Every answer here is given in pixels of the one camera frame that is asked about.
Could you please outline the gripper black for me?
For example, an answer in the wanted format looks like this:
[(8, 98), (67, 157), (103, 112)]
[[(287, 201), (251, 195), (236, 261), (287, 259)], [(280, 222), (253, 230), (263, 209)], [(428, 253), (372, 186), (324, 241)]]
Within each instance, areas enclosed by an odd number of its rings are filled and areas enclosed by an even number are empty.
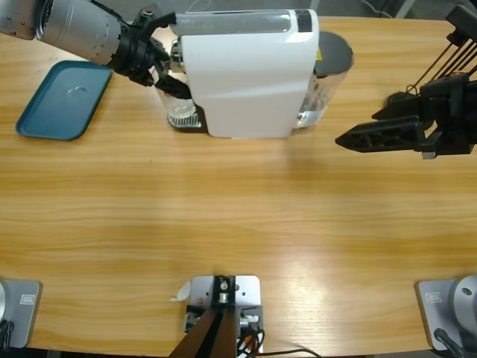
[[(155, 86), (164, 93), (178, 99), (189, 100), (191, 91), (187, 84), (162, 73), (163, 65), (170, 59), (162, 43), (152, 34), (157, 28), (167, 28), (176, 24), (176, 13), (157, 16), (152, 10), (141, 10), (135, 21), (127, 24), (116, 14), (120, 34), (116, 52), (111, 57), (111, 69), (142, 86)], [(156, 67), (154, 77), (150, 68)]]
[(419, 144), (424, 159), (471, 154), (476, 145), (476, 82), (466, 72), (428, 82), (420, 88), (425, 119), (436, 128), (425, 138), (418, 116), (417, 95), (390, 95), (382, 109), (366, 122), (335, 139), (345, 149), (359, 153), (409, 151)]

